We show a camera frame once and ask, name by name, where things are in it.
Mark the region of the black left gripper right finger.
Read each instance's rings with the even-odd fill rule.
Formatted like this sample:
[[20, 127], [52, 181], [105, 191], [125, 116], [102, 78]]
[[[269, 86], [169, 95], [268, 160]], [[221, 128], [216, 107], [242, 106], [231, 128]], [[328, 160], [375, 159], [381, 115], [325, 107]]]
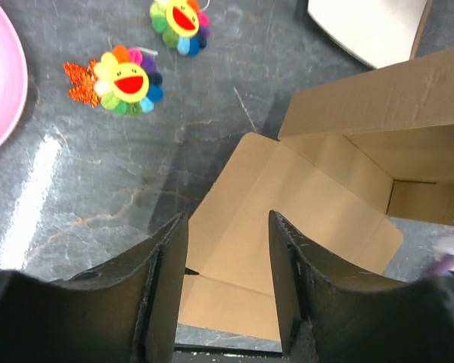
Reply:
[[282, 352], [292, 362], [454, 362], [454, 275], [405, 283], [360, 268], [269, 214]]

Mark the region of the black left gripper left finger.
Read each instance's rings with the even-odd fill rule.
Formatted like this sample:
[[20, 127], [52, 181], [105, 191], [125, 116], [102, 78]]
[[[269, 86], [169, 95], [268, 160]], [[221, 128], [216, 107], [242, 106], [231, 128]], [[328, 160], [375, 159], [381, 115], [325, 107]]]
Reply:
[[169, 362], [188, 250], [177, 215], [69, 280], [0, 270], [0, 362]]

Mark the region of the brown cardboard box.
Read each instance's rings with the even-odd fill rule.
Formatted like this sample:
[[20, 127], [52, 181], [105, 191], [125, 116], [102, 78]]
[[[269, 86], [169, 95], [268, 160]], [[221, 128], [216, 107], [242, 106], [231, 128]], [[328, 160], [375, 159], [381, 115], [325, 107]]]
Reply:
[[279, 338], [268, 214], [366, 270], [392, 218], [454, 221], [454, 48], [296, 93], [276, 139], [243, 136], [189, 221], [179, 322]]

